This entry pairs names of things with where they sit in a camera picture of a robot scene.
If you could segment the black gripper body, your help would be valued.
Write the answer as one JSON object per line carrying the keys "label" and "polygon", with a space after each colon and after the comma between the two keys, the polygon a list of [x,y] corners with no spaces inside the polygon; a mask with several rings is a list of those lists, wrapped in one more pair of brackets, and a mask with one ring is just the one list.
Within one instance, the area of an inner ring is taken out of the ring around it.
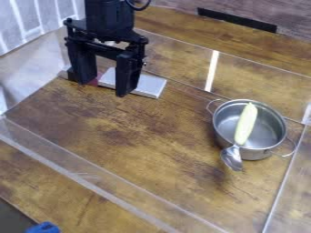
{"label": "black gripper body", "polygon": [[102,23],[98,23],[94,28],[88,28],[87,19],[72,18],[63,23],[67,27],[64,41],[72,65],[88,56],[103,56],[116,60],[123,54],[143,65],[148,38],[140,35],[132,26],[104,29]]}

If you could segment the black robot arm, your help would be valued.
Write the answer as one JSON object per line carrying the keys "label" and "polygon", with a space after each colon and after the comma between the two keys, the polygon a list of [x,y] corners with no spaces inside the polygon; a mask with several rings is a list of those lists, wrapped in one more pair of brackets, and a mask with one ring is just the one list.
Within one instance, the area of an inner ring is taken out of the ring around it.
{"label": "black robot arm", "polygon": [[88,84],[98,77],[96,56],[116,61],[115,95],[138,87],[148,38],[134,31],[135,12],[144,10],[134,0],[84,0],[86,17],[67,18],[64,37],[75,82]]}

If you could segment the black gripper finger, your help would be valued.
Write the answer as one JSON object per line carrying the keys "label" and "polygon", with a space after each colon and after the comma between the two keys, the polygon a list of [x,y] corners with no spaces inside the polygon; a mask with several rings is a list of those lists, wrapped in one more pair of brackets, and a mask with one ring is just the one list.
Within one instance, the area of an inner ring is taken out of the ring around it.
{"label": "black gripper finger", "polygon": [[115,94],[126,96],[138,88],[142,74],[142,60],[131,53],[124,52],[116,57]]}
{"label": "black gripper finger", "polygon": [[70,61],[75,73],[75,80],[79,84],[88,84],[98,76],[96,56],[88,50],[84,43],[71,38],[66,42]]}

